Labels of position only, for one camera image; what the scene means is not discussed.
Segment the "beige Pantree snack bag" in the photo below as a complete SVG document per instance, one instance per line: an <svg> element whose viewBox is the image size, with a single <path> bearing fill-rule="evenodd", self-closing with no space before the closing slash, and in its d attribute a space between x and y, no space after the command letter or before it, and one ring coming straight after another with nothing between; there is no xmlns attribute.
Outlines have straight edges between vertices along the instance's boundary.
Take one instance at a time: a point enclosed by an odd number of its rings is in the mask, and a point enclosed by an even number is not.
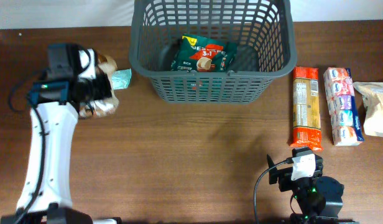
<svg viewBox="0 0 383 224"><path fill-rule="evenodd" d="M81 104L78 114L79 118L83 119L92 117L104 117L109 114L113 114L119 105L119 100L114 94L113 84L111 81L113 73L118 69L117 64L109 55L103 55L99 52L96 52L96 56L97 64L95 66L95 70L102 70L107 74L112 88L112 97L103 100L94 100L88 104Z"/></svg>

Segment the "green Nescafe coffee bag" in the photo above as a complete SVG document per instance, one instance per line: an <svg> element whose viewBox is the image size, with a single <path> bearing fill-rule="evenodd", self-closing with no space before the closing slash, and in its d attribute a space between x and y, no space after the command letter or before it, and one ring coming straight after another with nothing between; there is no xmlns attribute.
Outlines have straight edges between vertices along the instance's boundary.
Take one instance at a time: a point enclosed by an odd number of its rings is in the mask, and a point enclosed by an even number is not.
<svg viewBox="0 0 383 224"><path fill-rule="evenodd" d="M237 53L237 44L183 34L171 71L225 72Z"/></svg>

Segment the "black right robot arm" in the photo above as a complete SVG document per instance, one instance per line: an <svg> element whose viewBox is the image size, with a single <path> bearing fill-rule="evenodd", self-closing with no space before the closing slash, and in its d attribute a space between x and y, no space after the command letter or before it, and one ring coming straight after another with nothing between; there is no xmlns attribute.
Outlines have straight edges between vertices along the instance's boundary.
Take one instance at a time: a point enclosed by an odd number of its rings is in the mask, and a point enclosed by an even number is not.
<svg viewBox="0 0 383 224"><path fill-rule="evenodd" d="M344 185L323 175L323 158L309 147L292 150L292 156L274 163L267 156L269 184L277 184L281 192L292 192L300 213L292 212L290 223L355 223L338 215L343 207Z"/></svg>

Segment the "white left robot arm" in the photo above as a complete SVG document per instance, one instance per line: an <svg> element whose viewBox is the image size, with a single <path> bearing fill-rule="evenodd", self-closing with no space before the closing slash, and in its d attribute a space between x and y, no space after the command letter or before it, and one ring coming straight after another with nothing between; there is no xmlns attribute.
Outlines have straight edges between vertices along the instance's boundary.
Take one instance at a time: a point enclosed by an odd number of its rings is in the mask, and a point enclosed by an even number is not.
<svg viewBox="0 0 383 224"><path fill-rule="evenodd" d="M70 193L72 139L79 119L113 114L116 62L78 44L50 44L48 67L38 72L25 98L32 135L25 184L12 215L1 223L120 223L94 220L75 210Z"/></svg>

